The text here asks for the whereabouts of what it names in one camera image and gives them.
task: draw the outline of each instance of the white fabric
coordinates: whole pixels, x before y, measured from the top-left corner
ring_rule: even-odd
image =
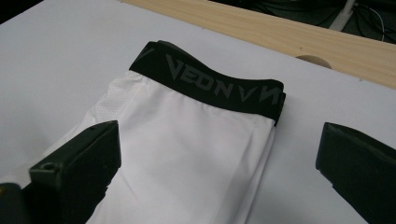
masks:
[[[121,168],[88,223],[246,222],[272,119],[203,104],[129,71],[45,155],[112,119],[120,125]],[[28,168],[0,181],[26,182]]]

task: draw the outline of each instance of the black waistband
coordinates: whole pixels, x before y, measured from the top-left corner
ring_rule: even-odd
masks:
[[[148,42],[130,70],[205,104],[263,115],[276,123],[286,97],[279,81],[224,76],[164,41]]]

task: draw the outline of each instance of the wooden surface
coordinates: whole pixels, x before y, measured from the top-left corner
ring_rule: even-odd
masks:
[[[396,45],[206,0],[121,1],[396,89]]]

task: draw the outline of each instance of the folded garment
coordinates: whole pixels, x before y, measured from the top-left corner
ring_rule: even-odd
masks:
[[[245,223],[285,96],[279,81],[227,77],[149,42],[58,143],[119,123],[122,166],[88,223]]]

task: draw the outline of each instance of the black plastic object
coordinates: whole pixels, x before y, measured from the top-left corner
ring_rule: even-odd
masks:
[[[17,184],[0,184],[0,223],[32,223],[23,199],[21,187]]]
[[[33,223],[85,223],[120,168],[116,121],[91,126],[33,166],[23,194]]]
[[[396,150],[354,129],[325,123],[316,166],[368,223],[396,223]]]

